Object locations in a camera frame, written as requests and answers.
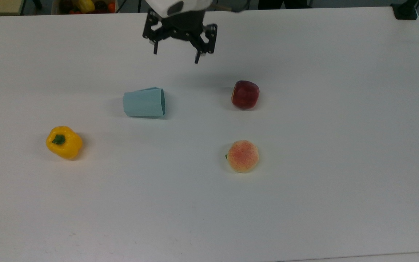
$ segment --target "yellow bell pepper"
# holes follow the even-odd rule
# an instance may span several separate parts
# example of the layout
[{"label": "yellow bell pepper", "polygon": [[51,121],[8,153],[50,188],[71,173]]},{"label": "yellow bell pepper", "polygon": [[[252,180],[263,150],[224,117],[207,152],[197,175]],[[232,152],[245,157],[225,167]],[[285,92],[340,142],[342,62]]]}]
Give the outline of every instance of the yellow bell pepper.
[{"label": "yellow bell pepper", "polygon": [[69,127],[58,126],[46,138],[46,146],[64,159],[73,159],[82,147],[82,139]]},{"label": "yellow bell pepper", "polygon": [[88,13],[95,10],[95,4],[92,0],[79,0],[77,3],[77,7],[80,9],[82,13]]}]

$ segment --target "peach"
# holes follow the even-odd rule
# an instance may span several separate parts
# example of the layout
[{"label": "peach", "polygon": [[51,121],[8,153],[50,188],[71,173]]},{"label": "peach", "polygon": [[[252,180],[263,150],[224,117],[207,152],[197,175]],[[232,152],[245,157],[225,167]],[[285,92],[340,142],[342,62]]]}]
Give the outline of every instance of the peach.
[{"label": "peach", "polygon": [[258,148],[247,140],[239,140],[232,144],[226,155],[231,168],[237,172],[248,172],[258,163]]}]

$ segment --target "pepper stem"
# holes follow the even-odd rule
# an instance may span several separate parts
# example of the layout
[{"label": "pepper stem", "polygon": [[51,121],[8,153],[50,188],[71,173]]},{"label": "pepper stem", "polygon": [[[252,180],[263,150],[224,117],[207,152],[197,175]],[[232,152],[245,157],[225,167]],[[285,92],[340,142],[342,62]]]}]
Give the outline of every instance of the pepper stem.
[{"label": "pepper stem", "polygon": [[65,136],[64,135],[56,135],[55,139],[51,141],[53,144],[63,144],[65,142]]}]

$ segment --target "black clamp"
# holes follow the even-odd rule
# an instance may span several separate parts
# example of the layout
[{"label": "black clamp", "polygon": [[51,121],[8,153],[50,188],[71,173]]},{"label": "black clamp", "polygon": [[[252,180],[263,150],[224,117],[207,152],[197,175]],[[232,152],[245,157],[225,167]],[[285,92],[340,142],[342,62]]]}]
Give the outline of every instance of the black clamp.
[{"label": "black clamp", "polygon": [[[204,10],[190,11],[161,18],[154,10],[150,9],[145,22],[143,37],[154,43],[155,49],[153,53],[155,55],[158,53],[158,42],[160,40],[172,37],[189,41],[196,48],[195,64],[197,64],[201,54],[214,53],[218,33],[218,26],[216,24],[203,25],[203,16]],[[151,29],[152,26],[158,25],[159,22],[161,22],[160,28],[156,30]],[[208,42],[205,42],[201,38],[202,33],[205,33]]]}]

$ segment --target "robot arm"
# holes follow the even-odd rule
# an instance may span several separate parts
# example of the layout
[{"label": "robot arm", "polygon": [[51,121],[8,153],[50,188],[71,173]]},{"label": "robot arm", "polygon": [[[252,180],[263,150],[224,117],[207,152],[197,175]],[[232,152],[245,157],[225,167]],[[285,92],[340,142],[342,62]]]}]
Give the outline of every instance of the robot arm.
[{"label": "robot arm", "polygon": [[[195,64],[203,53],[213,53],[216,43],[216,24],[203,25],[206,9],[212,0],[147,0],[151,9],[148,11],[143,37],[155,45],[154,54],[158,52],[158,42],[168,37],[189,41],[196,48]],[[161,27],[153,30],[153,25]],[[201,38],[204,33],[207,41]]]},{"label": "robot arm", "polygon": [[147,0],[148,5],[162,18],[188,11],[208,8],[212,0]]}]

